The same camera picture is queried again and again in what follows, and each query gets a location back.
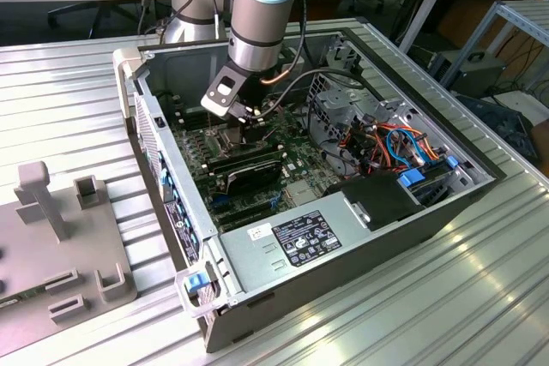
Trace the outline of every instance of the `open computer tower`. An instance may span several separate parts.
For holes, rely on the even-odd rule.
[[[281,66],[298,42],[285,39]],[[504,177],[354,33],[307,43],[299,70],[380,75],[392,95],[316,74],[263,122],[235,126],[200,106],[226,41],[134,53],[128,131],[210,352],[431,238]]]

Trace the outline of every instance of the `white label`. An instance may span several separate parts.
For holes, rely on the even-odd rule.
[[[248,235],[250,236],[250,239],[252,242],[255,242],[256,240],[261,239],[262,237],[266,237],[268,235],[272,235],[273,231],[271,230],[273,226],[271,226],[270,223],[265,223],[263,225],[256,226],[252,229],[248,229]]]
[[[332,244],[333,242],[337,242],[337,239],[335,237],[331,237],[330,239],[328,239],[326,241],[326,244],[329,246],[330,244]]]

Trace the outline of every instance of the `aluminum extrusion table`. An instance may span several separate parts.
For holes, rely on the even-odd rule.
[[[4,364],[549,363],[549,182],[373,27],[350,27],[507,173],[432,240],[223,351],[207,354],[124,132],[112,51],[157,38],[0,49],[0,201],[15,165],[44,159],[52,189],[95,174],[140,296],[0,359]],[[392,86],[364,76],[382,95]]]

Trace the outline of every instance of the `warning label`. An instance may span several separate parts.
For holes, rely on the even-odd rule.
[[[341,247],[340,241],[317,210],[273,227],[273,233],[295,267]]]

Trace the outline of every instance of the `blue latch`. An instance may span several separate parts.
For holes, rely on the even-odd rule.
[[[454,156],[448,156],[446,158],[446,163],[448,163],[449,167],[452,169],[455,169],[460,164]]]
[[[417,182],[421,182],[422,180],[425,180],[425,176],[423,176],[421,172],[418,171],[417,169],[410,169],[409,171],[404,171],[401,174],[401,177],[399,180],[404,186],[409,188],[413,184]]]
[[[206,272],[191,274],[184,279],[185,287],[189,293],[194,293],[210,284],[209,276]]]
[[[166,168],[162,169],[160,172],[160,184],[167,184],[168,178],[168,170]]]

